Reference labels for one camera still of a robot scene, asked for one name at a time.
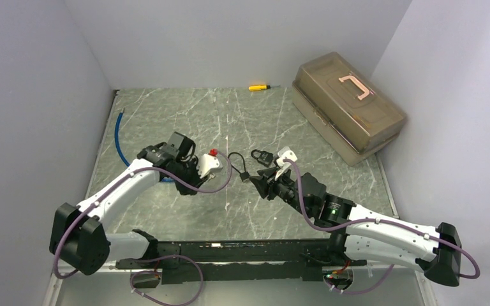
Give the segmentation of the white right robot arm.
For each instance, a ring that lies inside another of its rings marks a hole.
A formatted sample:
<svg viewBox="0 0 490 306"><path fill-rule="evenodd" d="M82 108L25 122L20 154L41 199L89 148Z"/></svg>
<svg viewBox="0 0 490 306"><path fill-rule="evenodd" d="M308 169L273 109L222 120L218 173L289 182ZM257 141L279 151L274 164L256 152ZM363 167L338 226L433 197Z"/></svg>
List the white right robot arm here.
<svg viewBox="0 0 490 306"><path fill-rule="evenodd" d="M261 198L280 198L322 231L329 233L327 259L340 265L349 261L382 261L421 272L432 282L457 287L461 278L462 246L454 225L425 226L376 213L352 200L327 192L312 174L291 178L277 168L258 171L249 178Z"/></svg>

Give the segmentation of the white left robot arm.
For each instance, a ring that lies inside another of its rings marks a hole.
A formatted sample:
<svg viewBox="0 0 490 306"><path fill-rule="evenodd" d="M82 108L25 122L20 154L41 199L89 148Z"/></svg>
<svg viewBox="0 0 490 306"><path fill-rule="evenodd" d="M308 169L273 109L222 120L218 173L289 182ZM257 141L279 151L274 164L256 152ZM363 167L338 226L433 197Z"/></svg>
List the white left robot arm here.
<svg viewBox="0 0 490 306"><path fill-rule="evenodd" d="M143 148L111 183L76 205L63 203L55 212L50 237L53 274L66 279L92 275L109 261L127 259L143 268L165 253L154 236L134 229L108 234L107 226L142 193L167 178L181 195L208 193L202 185L223 169L217 150L195 154L195 142L174 132L170 139Z"/></svg>

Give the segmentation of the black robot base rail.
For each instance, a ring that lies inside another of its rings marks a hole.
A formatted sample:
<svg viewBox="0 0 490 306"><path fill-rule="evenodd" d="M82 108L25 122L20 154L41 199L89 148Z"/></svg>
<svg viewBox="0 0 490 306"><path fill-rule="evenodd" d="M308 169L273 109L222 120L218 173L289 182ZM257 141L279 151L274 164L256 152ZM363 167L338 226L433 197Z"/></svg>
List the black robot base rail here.
<svg viewBox="0 0 490 306"><path fill-rule="evenodd" d="M197 281L300 279L322 281L331 270L365 266L330 247L328 238L294 240L160 241L156 253L120 259L119 270L161 273L163 284Z"/></svg>

